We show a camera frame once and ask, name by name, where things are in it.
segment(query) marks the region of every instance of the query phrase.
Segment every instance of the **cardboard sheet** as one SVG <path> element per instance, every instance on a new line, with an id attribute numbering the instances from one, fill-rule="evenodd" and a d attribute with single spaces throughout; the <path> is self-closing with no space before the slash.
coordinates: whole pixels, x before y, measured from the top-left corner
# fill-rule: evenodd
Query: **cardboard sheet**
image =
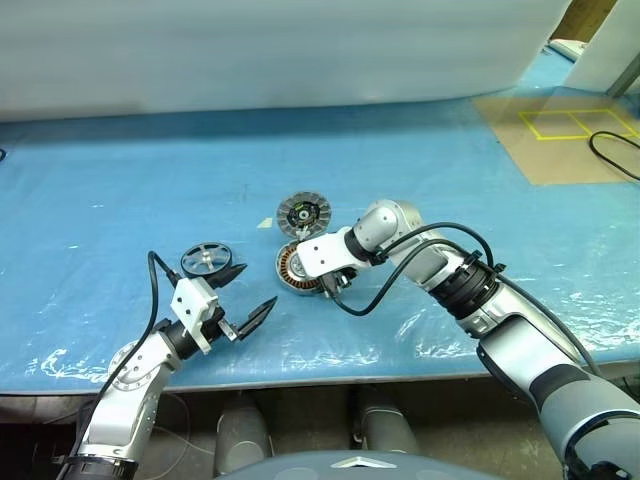
<path id="1" fill-rule="evenodd" d="M 626 182 L 628 177 L 589 149 L 592 133 L 608 130 L 637 142 L 640 122 L 609 98 L 482 97 L 473 100 L 511 159 L 534 185 Z M 598 138 L 597 148 L 630 171 L 640 171 L 638 150 Z"/>

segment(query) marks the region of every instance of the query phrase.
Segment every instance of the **small wheel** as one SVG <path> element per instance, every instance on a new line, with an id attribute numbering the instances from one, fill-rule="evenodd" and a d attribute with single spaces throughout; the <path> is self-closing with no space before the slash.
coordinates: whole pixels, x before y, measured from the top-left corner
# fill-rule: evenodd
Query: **small wheel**
<path id="1" fill-rule="evenodd" d="M 180 266 L 188 278 L 204 277 L 231 266 L 231 249 L 222 243 L 201 243 L 187 250 Z"/>

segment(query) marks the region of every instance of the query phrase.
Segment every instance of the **white wall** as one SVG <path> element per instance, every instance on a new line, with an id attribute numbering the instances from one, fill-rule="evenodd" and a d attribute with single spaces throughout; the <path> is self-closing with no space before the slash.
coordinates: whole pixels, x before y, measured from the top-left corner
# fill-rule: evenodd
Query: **white wall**
<path id="1" fill-rule="evenodd" d="M 0 0 L 0 119 L 514 85 L 569 0 Z"/>
<path id="2" fill-rule="evenodd" d="M 606 92 L 639 52 L 640 0 L 617 0 L 564 84 Z M 629 89 L 633 91 L 640 91 L 640 80 Z"/>

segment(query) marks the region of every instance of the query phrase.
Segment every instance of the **copper coil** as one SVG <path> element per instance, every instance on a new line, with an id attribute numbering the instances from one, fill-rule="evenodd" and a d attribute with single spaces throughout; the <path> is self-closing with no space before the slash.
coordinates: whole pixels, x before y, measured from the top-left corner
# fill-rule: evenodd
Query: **copper coil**
<path id="1" fill-rule="evenodd" d="M 293 278 L 289 273 L 289 258 L 295 253 L 295 251 L 295 244 L 287 245 L 284 248 L 284 251 L 280 256 L 280 261 L 278 263 L 278 272 L 280 273 L 280 278 L 298 290 L 315 290 L 320 286 L 320 281 L 318 279 L 298 280 L 296 278 Z"/>

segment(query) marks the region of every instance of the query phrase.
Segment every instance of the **table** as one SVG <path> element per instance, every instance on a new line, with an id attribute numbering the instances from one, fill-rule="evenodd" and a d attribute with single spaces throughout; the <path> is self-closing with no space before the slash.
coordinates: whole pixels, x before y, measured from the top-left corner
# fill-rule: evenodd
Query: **table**
<path id="1" fill-rule="evenodd" d="M 500 94 L 548 94 L 568 68 L 541 54 Z M 171 388 L 484 372 L 475 342 L 407 279 L 363 318 L 284 289 L 274 258 L 287 238 L 275 222 L 257 227 L 297 190 L 329 199 L 332 229 L 379 198 L 410 201 L 427 222 L 465 223 L 599 362 L 640 357 L 637 185 L 532 186 L 469 99 L 1 124 L 0 145 L 9 152 L 0 163 L 0 393 L 97 390 L 113 353 L 147 321 L 146 252 L 177 266 L 203 241 L 224 242 L 249 264 L 219 291 L 230 321 L 279 300 L 251 337 L 219 340 Z M 390 270 L 364 272 L 345 301 L 368 303 Z M 160 318 L 171 295 L 161 284 Z"/>

